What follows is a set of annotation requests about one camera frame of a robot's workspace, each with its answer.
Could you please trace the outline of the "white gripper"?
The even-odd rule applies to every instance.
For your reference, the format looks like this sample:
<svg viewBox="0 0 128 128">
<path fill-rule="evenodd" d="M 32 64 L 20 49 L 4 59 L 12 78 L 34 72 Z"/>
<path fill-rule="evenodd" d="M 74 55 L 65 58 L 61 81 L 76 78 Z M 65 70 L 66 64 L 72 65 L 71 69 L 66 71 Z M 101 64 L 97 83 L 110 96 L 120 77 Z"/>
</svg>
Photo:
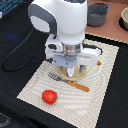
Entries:
<svg viewBox="0 0 128 128">
<path fill-rule="evenodd" d="M 74 74 L 74 66 L 80 65 L 82 73 L 85 66 L 96 66 L 102 49 L 84 42 L 78 45 L 66 45 L 58 40 L 56 35 L 50 34 L 45 44 L 47 58 L 52 58 L 52 63 L 57 66 L 68 67 L 67 75 L 71 78 Z"/>
</svg>

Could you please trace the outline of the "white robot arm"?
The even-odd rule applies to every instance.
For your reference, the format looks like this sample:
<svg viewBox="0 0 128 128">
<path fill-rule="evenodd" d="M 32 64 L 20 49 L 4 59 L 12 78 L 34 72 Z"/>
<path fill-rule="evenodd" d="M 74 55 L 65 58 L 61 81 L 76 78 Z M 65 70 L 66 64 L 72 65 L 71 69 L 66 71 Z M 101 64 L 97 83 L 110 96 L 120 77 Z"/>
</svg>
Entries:
<svg viewBox="0 0 128 128">
<path fill-rule="evenodd" d="M 87 45 L 86 0 L 34 0 L 28 7 L 32 25 L 39 31 L 49 33 L 45 44 L 47 58 L 52 63 L 67 68 L 67 75 L 74 75 L 75 65 L 79 71 L 84 66 L 96 66 L 102 50 Z"/>
</svg>

